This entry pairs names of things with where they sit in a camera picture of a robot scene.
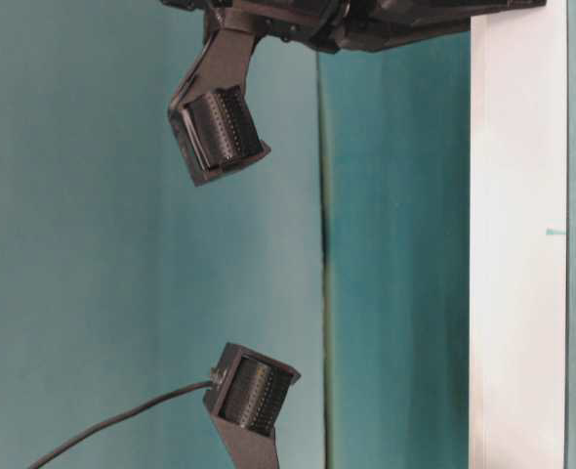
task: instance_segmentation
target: teal backdrop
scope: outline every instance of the teal backdrop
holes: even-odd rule
[[[160,390],[165,19],[0,2],[0,469]],[[159,467],[155,413],[52,467]]]
[[[315,55],[261,46],[274,152],[195,190],[166,105],[200,48],[201,18],[157,0],[0,2],[0,469],[206,379],[227,340],[302,372],[282,467],[323,465]],[[51,467],[231,466],[197,393]]]
[[[468,466],[469,39],[320,57],[334,469]]]

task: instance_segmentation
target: black mechanical part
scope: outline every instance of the black mechanical part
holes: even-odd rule
[[[546,0],[160,0],[205,12],[205,48],[169,105],[169,120],[199,186],[270,152],[244,101],[251,55],[265,36],[320,52],[378,52],[466,31],[470,18]]]
[[[203,401],[236,469],[279,468],[274,425],[299,378],[292,366],[226,345]]]

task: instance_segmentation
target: white board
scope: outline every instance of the white board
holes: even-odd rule
[[[563,469],[566,13],[473,19],[472,469]]]

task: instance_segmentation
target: black cable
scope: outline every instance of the black cable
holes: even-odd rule
[[[153,398],[151,401],[147,401],[146,403],[141,404],[137,407],[134,407],[134,408],[132,408],[126,412],[119,413],[118,415],[114,415],[113,417],[110,417],[107,420],[104,420],[103,422],[96,423],[92,427],[89,427],[86,430],[84,430],[82,433],[79,433],[75,437],[71,438],[70,440],[67,440],[66,442],[64,442],[62,445],[60,445],[59,447],[57,447],[53,451],[49,452],[48,454],[45,454],[38,461],[36,461],[34,464],[32,464],[31,466],[28,466],[27,469],[38,469],[39,467],[43,467],[45,464],[50,462],[52,459],[60,456],[61,454],[63,454],[68,449],[74,447],[75,445],[82,442],[83,440],[86,440],[91,435],[94,435],[97,432],[100,432],[104,428],[111,427],[112,425],[120,423],[123,420],[127,420],[128,418],[135,417],[139,413],[144,412],[144,411],[154,407],[155,405],[162,404],[165,401],[169,401],[171,399],[178,398],[179,396],[183,396],[184,394],[188,394],[192,391],[196,391],[197,389],[209,388],[212,386],[212,384],[213,384],[212,381],[203,381],[201,383],[190,384],[190,385],[185,386],[183,388],[176,389],[175,391],[171,391],[170,393],[163,394],[162,396],[158,396],[157,398]]]

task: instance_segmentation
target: white panel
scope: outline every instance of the white panel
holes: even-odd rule
[[[562,469],[566,1],[473,19],[472,469]]]

